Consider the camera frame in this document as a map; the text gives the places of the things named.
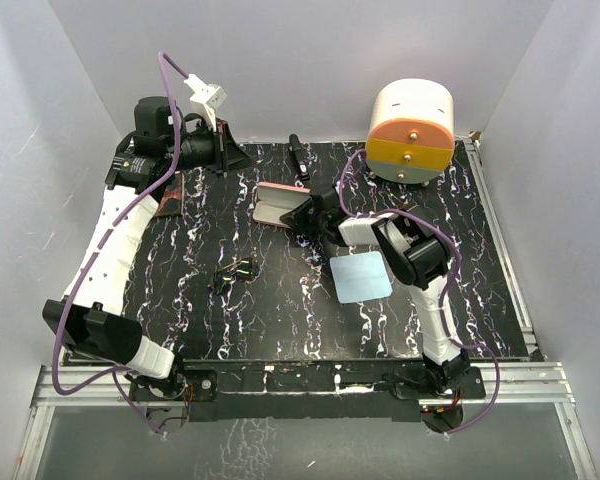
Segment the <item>light blue cleaning cloth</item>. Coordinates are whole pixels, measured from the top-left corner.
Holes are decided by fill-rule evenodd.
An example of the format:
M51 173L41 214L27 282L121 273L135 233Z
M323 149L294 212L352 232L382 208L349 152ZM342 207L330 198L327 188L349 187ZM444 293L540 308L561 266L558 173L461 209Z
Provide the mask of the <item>light blue cleaning cloth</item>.
M329 263L336 295L341 304L383 299L393 293L380 252L333 257Z

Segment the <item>pink glasses case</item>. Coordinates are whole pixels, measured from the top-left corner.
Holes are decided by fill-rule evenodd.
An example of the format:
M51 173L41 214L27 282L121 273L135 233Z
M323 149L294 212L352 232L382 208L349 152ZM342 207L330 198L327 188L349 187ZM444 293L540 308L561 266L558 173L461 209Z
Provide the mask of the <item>pink glasses case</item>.
M310 190L297 186L259 182L255 193L253 220L257 223L289 229L281 217L308 200Z

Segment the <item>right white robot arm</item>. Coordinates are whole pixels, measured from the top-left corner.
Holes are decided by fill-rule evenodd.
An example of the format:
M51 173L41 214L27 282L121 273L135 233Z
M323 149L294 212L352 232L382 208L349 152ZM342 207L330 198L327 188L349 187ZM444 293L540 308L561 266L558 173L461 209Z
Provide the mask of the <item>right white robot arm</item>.
M377 246L393 276L407 287L423 337L422 373L414 380L405 377L403 382L413 390L440 397L460 395L470 360L452 325L448 238L419 219L414 206L354 214L334 188L309 193L300 205L284 210L280 222L341 247Z

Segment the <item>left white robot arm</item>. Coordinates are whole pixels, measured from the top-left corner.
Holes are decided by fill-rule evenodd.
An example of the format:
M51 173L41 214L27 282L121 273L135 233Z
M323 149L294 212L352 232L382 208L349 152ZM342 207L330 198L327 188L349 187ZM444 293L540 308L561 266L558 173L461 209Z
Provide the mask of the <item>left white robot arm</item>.
M52 365L61 349L111 363L138 386L174 399L187 376L176 355L150 340L141 324L123 316L123 295L145 229L172 178L204 167L226 176L252 165L226 121L216 115L224 98L195 94L192 111L178 121L168 98L144 97L134 108L135 128L118 144L105 178L102 210L79 271L42 317L55 335Z

